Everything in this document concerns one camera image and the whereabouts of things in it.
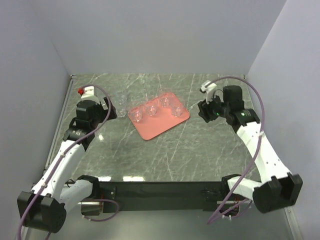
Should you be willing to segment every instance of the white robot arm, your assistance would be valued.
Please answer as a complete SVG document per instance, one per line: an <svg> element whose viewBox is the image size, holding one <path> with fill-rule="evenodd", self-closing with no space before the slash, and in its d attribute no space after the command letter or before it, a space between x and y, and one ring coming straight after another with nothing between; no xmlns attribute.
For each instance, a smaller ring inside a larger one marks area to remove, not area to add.
<svg viewBox="0 0 320 240"><path fill-rule="evenodd" d="M98 124L117 117L107 97L104 101L108 109L103 108L93 86L80 88L79 93L81 100L76 105L76 117L64 133L57 156L31 191L21 192L17 199L20 217L26 227L57 233L67 213L79 202L86 198L101 198L99 180L93 176L82 175L70 188L64 190L65 183L95 137L94 130Z"/></svg>
<svg viewBox="0 0 320 240"><path fill-rule="evenodd" d="M240 174L225 176L221 181L222 191L227 195L237 184L233 193L252 200L262 213L294 205L303 181L298 174L292 175L280 160L265 133L261 132L260 119L255 111L245 109L241 87L225 86L223 101L219 96L214 96L216 88L217 85L210 81L202 84L200 91L206 94L206 98L198 103L199 116L207 123L218 117L226 118L252 156L256 153L261 135L261 145L254 162L261 181L243 178L237 184Z"/></svg>

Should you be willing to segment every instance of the white wall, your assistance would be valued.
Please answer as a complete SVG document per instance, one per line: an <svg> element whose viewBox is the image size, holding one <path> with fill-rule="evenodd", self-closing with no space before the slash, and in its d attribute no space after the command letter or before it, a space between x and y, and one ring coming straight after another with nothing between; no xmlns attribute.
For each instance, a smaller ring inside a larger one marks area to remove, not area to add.
<svg viewBox="0 0 320 240"><path fill-rule="evenodd" d="M319 12L318 0L288 0L248 74L265 104L271 144L303 179L295 212L306 240L320 239Z"/></svg>
<svg viewBox="0 0 320 240"><path fill-rule="evenodd" d="M247 74L286 0L29 0L70 74Z"/></svg>
<svg viewBox="0 0 320 240"><path fill-rule="evenodd" d="M39 180L70 77L25 0L0 7L1 239L14 239L17 197Z"/></svg>

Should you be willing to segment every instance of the gray marble surface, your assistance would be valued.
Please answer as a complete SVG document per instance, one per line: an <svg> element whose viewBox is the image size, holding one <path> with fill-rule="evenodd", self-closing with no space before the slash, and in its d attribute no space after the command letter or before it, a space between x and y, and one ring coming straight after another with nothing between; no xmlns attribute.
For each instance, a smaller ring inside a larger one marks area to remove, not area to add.
<svg viewBox="0 0 320 240"><path fill-rule="evenodd" d="M127 116L107 121L96 133L72 178L86 174L112 181L122 181L124 177L140 177L151 182L220 181L223 176L241 174L252 159L245 145L225 119L205 123L198 116L197 103L204 99L200 86L217 77L217 74L75 75L52 158L57 154L69 122L76 115L76 104L80 100L78 88L82 85L102 86L111 96L127 89L131 99L143 99L146 95L155 95L159 88L170 88L185 100L189 120L149 141L140 137ZM228 79L217 85L220 89L225 85L241 86L245 106L253 107L244 83ZM257 169L251 169L247 178L260 180Z"/></svg>

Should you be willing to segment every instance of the purple cable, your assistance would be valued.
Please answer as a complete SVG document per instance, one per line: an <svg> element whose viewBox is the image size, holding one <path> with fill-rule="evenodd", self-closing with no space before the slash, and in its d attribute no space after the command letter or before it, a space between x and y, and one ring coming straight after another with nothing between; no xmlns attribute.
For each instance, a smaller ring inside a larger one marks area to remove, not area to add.
<svg viewBox="0 0 320 240"><path fill-rule="evenodd" d="M87 135L79 138L78 140L76 140L74 143L72 143L64 152L63 154L58 158L56 164L54 165L52 171L50 172L48 178L44 181L44 186L42 186L39 191L35 194L35 196L33 197L33 199L30 201L29 205L26 207L21 219L20 219L20 222L19 222L19 227L18 227L18 231L17 231L17 239L18 240L21 240L21 230L22 230L22 227L23 227L23 224L24 224L24 220L28 214L28 212L30 211L32 205L35 203L36 199L39 197L39 195L43 192L43 190L46 188L45 186L48 185L50 179L52 178L52 176L55 174L59 164L61 163L62 159L64 158L63 155L66 155L76 144L78 144L79 142L81 142L82 140L86 139L87 137L89 137L90 135L94 134L96 131L98 131L105 123L106 121L108 120L109 116L110 116L110 113L111 113L111 101L110 101L110 98L107 94L107 92L100 86L98 85L95 85L95 84L87 84L87 85L84 85L82 86L81 88L86 88L86 87L95 87L97 89L100 89L103 94L106 96L106 99L108 101L108 112L106 114L106 117L105 119L102 121L101 125L99 127L97 127L96 129L92 130L91 132L89 132Z"/></svg>
<svg viewBox="0 0 320 240"><path fill-rule="evenodd" d="M48 234L46 235L46 237L45 237L45 239L44 239L44 240L49 240L50 235L51 235L51 232L48 232Z"/></svg>
<svg viewBox="0 0 320 240"><path fill-rule="evenodd" d="M246 198L246 199L238 202L237 204L231 206L230 208L228 208L228 209L225 210L224 212L220 213L220 216L217 216L216 218L214 218L214 219L212 220L212 222L215 222L215 221L218 220L220 217L224 216L225 214L227 214L227 213L230 212L231 210L235 209L236 207L238 207L238 206L240 207L241 204L247 202L248 200L249 200L249 199ZM242 214L244 214L244 213L250 208L251 204L252 204L252 201L249 202L249 204L245 207L245 209L244 209L242 212L239 212L237 215L232 216L231 218L232 218L232 219L235 219L235 218L237 218L237 217L240 217Z"/></svg>
<svg viewBox="0 0 320 240"><path fill-rule="evenodd" d="M108 221L108 220L112 219L114 216L116 216L117 213L119 212L119 209L120 209L119 204L116 201L113 201L113 200L109 200L109 199L94 199L94 200L92 200L92 199L90 199L90 201L92 201L92 202L108 202L108 203L113 203L116 206L116 210L115 210L114 214L112 214L111 216L109 216L107 218L104 218L104 219L92 219L90 217L84 216L85 219L88 219L89 221L92 221L92 222L105 222L105 221Z"/></svg>
<svg viewBox="0 0 320 240"><path fill-rule="evenodd" d="M255 89L254 86L251 85L251 83L247 82L246 80L244 80L241 77L237 77L237 76L222 76L219 77L215 80L212 80L210 83L208 83L205 87L208 87L210 84L216 83L217 81L223 80L223 79L236 79L239 80L245 84L247 84L256 94L257 98L259 99L259 103L261 106L261 111L262 111L262 117L261 117L261 126L260 126L260 133L263 131L264 129L264 124L265 124L265 107L264 107L264 103L262 102L262 99L260 97L260 94L258 93L258 91ZM260 151L260 147L261 147L261 140L262 140L262 135L259 135L258 137L258 143L257 143L257 147L256 147L256 151L252 157L252 161L249 163L249 165L246 167L246 169L244 170L243 174L239 177L239 179L236 181L236 183L234 184L234 186L230 189L229 193L226 195L226 197L223 199L222 203L218 206L218 208L212 213L212 215L209 217L207 224L211 224L214 221L214 217L219 213L220 214L220 210L222 209L222 207L226 204L226 202L228 201L228 199L230 198L230 196L232 195L232 193L235 191L236 187L239 185L239 183L242 181L242 179L245 178L245 176L247 175L247 173L249 172L250 168L255 164L255 161L257 159L257 156L259 154Z"/></svg>
<svg viewBox="0 0 320 240"><path fill-rule="evenodd" d="M241 212L238 212L237 215L232 216L231 218L232 218L232 219L235 219L235 218L240 217L242 214L244 214L244 213L250 208L250 206L251 206L252 203L253 203L253 201L250 200L250 202L249 202L248 205L245 207L245 209L243 209Z"/></svg>

